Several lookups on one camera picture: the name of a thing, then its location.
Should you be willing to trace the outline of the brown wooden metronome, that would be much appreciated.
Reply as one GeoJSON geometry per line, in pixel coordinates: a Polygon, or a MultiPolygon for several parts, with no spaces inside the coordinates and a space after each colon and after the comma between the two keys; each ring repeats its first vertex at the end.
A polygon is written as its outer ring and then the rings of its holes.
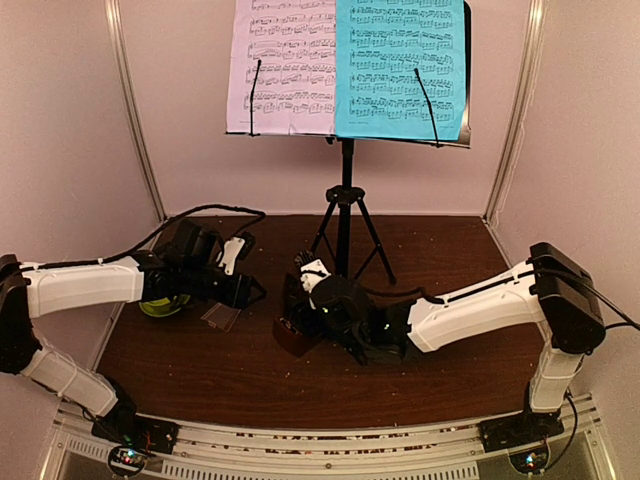
{"type": "Polygon", "coordinates": [[[300,281],[291,273],[284,277],[282,314],[272,324],[277,343],[289,354],[302,357],[322,339],[323,333],[300,281]]]}

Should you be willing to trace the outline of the clear plastic metronome cover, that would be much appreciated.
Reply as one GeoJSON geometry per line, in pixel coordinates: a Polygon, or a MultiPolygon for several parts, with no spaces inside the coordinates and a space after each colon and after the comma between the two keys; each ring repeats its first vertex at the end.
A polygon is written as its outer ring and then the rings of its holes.
{"type": "Polygon", "coordinates": [[[241,310],[222,303],[215,303],[201,319],[211,328],[228,333],[240,316],[241,310]]]}

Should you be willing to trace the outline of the black music stand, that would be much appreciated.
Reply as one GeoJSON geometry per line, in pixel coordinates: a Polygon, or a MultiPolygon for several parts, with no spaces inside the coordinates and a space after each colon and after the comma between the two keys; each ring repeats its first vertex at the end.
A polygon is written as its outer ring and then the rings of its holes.
{"type": "MultiPolygon", "coordinates": [[[[466,82],[467,100],[463,115],[462,131],[457,142],[431,142],[431,141],[411,141],[411,140],[391,140],[372,138],[343,138],[335,134],[332,136],[319,135],[294,135],[294,136],[315,136],[322,137],[328,143],[338,143],[342,151],[342,179],[341,182],[330,188],[326,193],[328,207],[325,213],[327,219],[336,219],[338,222],[338,233],[335,241],[329,242],[327,247],[333,257],[336,271],[341,275],[349,274],[349,257],[351,242],[351,212],[353,209],[364,208],[364,193],[353,183],[353,163],[355,143],[359,139],[370,140],[390,140],[394,142],[409,142],[416,144],[426,144],[437,148],[441,147],[468,147],[470,144],[471,129],[469,125],[469,97],[471,89],[471,9],[467,2],[465,4],[465,31],[466,31],[466,82]]],[[[264,136],[287,136],[287,135],[258,135],[253,134],[231,134],[248,135],[251,137],[264,136]]]]}

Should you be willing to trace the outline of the lilac sheet music page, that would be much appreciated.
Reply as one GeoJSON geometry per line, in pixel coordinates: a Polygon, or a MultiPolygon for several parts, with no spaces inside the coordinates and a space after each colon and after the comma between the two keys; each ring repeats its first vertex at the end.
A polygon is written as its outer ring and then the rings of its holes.
{"type": "Polygon", "coordinates": [[[335,134],[336,3],[238,1],[226,132],[335,134]]]}

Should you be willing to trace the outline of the blue sheet music page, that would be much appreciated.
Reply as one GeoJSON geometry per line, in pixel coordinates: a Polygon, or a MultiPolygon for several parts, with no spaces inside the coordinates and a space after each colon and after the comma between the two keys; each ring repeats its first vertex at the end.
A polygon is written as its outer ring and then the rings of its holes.
{"type": "Polygon", "coordinates": [[[336,15],[337,135],[457,142],[467,100],[464,2],[339,1],[336,15]]]}

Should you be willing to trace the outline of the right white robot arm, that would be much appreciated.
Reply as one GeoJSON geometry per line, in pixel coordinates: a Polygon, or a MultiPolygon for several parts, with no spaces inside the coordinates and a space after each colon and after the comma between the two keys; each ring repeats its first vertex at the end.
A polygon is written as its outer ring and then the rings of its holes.
{"type": "Polygon", "coordinates": [[[295,264],[299,273],[288,279],[285,326],[306,339],[339,344],[361,365],[401,362],[519,324],[544,326],[549,337],[526,388],[526,409],[512,423],[513,433],[526,442],[550,426],[584,357],[606,336],[590,275],[546,242],[531,246],[527,260],[488,280],[386,307],[309,251],[300,252],[295,264]]]}

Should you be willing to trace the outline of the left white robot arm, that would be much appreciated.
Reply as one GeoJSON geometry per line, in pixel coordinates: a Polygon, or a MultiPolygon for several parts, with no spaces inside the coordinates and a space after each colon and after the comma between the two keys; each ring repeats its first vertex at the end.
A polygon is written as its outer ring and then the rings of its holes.
{"type": "Polygon", "coordinates": [[[144,424],[130,397],[115,381],[79,366],[38,338],[33,319],[107,303],[148,308],[185,297],[244,309],[266,295],[254,277],[236,268],[254,244],[248,231],[222,240],[217,231],[183,219],[165,244],[113,260],[27,264],[13,254],[2,256],[2,372],[25,376],[79,404],[121,443],[137,442],[144,424]]]}

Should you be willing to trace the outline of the green bowl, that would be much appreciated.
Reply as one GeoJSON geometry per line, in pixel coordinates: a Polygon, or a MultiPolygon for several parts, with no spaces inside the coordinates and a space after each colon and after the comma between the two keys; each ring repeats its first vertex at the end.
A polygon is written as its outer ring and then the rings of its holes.
{"type": "Polygon", "coordinates": [[[190,295],[180,294],[171,298],[140,302],[139,308],[151,318],[166,318],[180,312],[190,300],[190,295]]]}

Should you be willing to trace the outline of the aluminium front rail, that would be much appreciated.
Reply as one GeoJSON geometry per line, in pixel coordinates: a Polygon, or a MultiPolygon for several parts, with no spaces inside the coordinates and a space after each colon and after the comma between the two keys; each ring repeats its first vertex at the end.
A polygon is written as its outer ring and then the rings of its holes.
{"type": "MultiPolygon", "coordinates": [[[[606,446],[591,396],[562,407],[565,432],[546,440],[488,452],[474,418],[418,426],[351,430],[286,430],[170,419],[178,426],[172,453],[156,453],[132,479],[621,479],[606,446]],[[516,460],[547,446],[550,471],[520,474],[516,460]]],[[[80,410],[62,403],[38,479],[118,479],[107,466],[115,444],[91,435],[80,410]]]]}

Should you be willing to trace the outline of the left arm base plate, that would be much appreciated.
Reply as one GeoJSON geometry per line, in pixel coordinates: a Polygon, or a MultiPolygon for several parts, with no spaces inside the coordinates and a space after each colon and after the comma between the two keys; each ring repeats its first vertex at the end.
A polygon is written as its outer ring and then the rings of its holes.
{"type": "Polygon", "coordinates": [[[136,415],[131,426],[117,426],[113,421],[97,418],[91,434],[138,451],[171,454],[179,429],[175,422],[136,415]]]}

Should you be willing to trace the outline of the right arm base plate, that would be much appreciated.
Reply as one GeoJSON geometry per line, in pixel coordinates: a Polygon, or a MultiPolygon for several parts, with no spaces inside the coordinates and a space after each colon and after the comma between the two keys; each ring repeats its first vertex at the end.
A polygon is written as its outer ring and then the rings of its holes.
{"type": "Polygon", "coordinates": [[[561,420],[538,414],[484,420],[478,428],[486,453],[540,442],[564,432],[561,420]]]}

